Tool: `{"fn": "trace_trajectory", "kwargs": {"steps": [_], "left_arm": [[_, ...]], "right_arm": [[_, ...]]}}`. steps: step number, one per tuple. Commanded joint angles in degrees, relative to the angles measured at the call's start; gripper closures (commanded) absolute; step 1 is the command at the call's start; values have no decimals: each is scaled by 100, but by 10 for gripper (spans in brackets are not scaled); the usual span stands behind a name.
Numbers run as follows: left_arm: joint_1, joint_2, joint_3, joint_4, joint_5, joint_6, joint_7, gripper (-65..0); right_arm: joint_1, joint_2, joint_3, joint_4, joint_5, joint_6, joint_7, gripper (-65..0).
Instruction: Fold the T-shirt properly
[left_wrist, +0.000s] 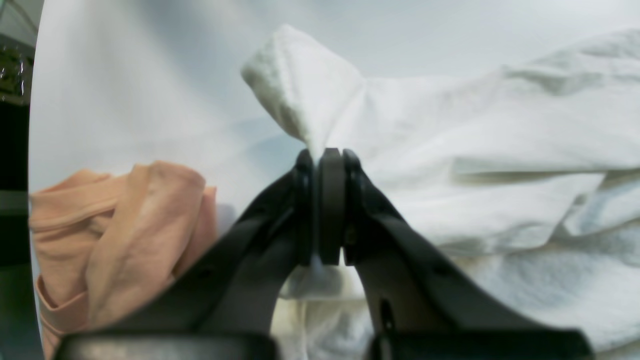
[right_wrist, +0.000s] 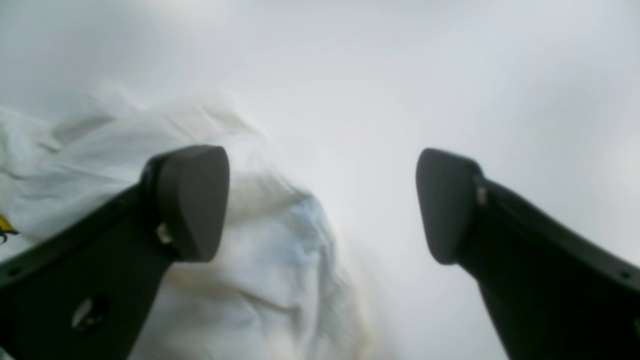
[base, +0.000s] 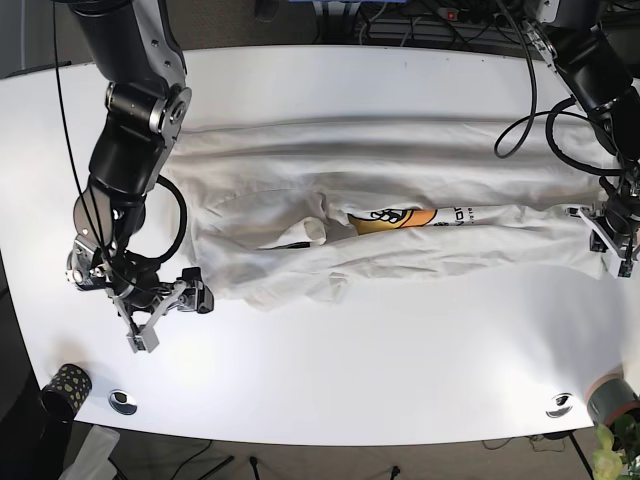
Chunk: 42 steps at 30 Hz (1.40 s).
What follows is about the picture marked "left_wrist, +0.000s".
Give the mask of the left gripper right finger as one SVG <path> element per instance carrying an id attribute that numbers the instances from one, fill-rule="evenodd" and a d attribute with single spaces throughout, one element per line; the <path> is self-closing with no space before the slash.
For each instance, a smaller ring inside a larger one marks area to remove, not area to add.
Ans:
<path id="1" fill-rule="evenodd" d="M 375 335 L 366 360 L 590 360 L 583 333 L 510 309 L 403 219 L 351 150 L 322 155 L 322 261 L 353 266 Z"/>

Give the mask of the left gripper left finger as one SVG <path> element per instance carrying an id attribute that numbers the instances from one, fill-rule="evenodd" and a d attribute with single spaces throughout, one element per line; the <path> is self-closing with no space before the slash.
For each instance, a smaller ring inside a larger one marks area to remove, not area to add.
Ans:
<path id="1" fill-rule="evenodd" d="M 57 360 L 279 360 L 279 292 L 313 262 L 314 164 L 302 150 L 168 290 L 114 325 L 62 340 Z"/>

